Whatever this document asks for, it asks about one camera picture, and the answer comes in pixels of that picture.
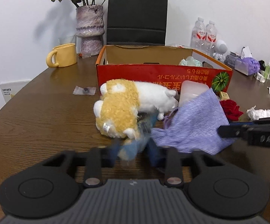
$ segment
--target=metal screw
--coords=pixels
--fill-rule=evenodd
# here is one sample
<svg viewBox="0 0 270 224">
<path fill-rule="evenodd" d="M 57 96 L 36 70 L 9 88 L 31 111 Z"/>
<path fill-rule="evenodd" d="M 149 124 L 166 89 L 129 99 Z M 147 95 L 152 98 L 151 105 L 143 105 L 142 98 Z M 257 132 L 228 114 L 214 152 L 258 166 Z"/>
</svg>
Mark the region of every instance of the metal screw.
<svg viewBox="0 0 270 224">
<path fill-rule="evenodd" d="M 178 185 L 182 182 L 182 180 L 178 177 L 170 177 L 167 179 L 167 183 L 171 185 Z"/>
<path fill-rule="evenodd" d="M 88 178 L 85 180 L 85 183 L 87 185 L 98 185 L 100 183 L 100 180 L 97 178 Z"/>
</svg>

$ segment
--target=yellow and white stuffed animal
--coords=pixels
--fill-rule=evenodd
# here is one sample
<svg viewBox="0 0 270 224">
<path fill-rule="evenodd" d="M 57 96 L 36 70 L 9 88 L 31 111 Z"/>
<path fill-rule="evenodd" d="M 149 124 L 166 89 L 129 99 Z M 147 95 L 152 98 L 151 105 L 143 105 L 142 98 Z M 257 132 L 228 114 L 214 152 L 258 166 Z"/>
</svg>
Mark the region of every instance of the yellow and white stuffed animal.
<svg viewBox="0 0 270 224">
<path fill-rule="evenodd" d="M 148 82 L 114 79 L 104 83 L 101 100 L 94 104 L 96 126 L 103 135 L 130 139 L 137 138 L 137 114 L 159 111 L 164 113 L 178 106 L 175 90 Z"/>
</svg>

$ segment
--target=black bag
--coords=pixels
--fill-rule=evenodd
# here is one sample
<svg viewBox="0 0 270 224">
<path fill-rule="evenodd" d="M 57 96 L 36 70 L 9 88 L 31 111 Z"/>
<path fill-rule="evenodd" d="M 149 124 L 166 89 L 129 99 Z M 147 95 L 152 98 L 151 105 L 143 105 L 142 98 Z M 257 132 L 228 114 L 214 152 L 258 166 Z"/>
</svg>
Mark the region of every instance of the black bag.
<svg viewBox="0 0 270 224">
<path fill-rule="evenodd" d="M 109 0 L 107 44 L 165 45 L 167 0 Z"/>
</svg>

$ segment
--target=yellow mug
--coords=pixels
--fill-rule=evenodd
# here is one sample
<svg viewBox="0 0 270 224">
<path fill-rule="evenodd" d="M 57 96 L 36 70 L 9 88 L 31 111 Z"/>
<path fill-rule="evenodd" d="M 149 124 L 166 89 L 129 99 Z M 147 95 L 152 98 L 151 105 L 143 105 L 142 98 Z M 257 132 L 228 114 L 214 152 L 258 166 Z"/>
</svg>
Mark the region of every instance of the yellow mug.
<svg viewBox="0 0 270 224">
<path fill-rule="evenodd" d="M 65 67 L 77 63 L 76 44 L 63 44 L 53 48 L 46 58 L 48 67 Z"/>
</svg>

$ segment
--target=white robot figurine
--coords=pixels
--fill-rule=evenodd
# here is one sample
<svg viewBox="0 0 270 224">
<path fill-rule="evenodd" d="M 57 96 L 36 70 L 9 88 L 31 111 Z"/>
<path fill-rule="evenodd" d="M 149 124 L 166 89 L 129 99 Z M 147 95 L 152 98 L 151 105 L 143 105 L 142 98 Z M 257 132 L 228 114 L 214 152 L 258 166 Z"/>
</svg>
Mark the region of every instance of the white robot figurine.
<svg viewBox="0 0 270 224">
<path fill-rule="evenodd" d="M 227 46 L 226 43 L 223 40 L 217 40 L 214 47 L 215 52 L 213 53 L 213 57 L 216 60 L 224 61 L 225 56 L 223 55 L 225 52 L 227 52 Z"/>
</svg>

